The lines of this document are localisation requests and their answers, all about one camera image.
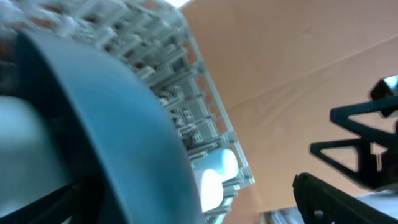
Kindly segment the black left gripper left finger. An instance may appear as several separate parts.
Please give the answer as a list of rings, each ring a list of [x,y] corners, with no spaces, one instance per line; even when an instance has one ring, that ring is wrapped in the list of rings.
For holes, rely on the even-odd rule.
[[[96,223],[103,201],[103,183],[87,177],[1,217],[8,224]]]

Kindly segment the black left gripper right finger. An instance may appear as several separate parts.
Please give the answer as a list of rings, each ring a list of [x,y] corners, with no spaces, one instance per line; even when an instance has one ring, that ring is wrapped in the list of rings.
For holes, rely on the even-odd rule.
[[[296,175],[292,187],[297,208],[305,223],[397,224],[397,219],[312,174]]]

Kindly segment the light blue bowl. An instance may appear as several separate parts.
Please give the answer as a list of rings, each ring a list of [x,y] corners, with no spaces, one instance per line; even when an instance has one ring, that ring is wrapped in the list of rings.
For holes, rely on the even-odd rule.
[[[68,185],[73,180],[35,108],[1,97],[1,216]]]

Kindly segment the dark blue plate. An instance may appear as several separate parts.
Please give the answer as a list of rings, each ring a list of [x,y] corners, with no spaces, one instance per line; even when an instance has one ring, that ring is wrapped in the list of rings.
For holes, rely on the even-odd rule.
[[[96,223],[205,221],[167,112],[126,66],[84,43],[24,31],[16,95],[50,126],[74,179],[94,177]]]

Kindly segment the light blue cup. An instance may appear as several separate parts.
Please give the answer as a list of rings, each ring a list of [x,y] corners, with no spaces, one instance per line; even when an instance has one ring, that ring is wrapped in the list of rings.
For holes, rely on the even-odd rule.
[[[226,182],[238,176],[239,164],[235,153],[230,149],[215,149],[201,159],[192,162],[195,170],[212,169],[222,182]]]

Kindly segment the grey dishwasher rack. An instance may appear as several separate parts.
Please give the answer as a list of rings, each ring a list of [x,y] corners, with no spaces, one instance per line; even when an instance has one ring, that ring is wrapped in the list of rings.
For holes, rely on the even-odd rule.
[[[90,44],[122,61],[158,97],[191,162],[229,149],[238,174],[205,222],[222,223],[254,176],[189,25],[167,1],[2,1],[1,35],[32,29]]]

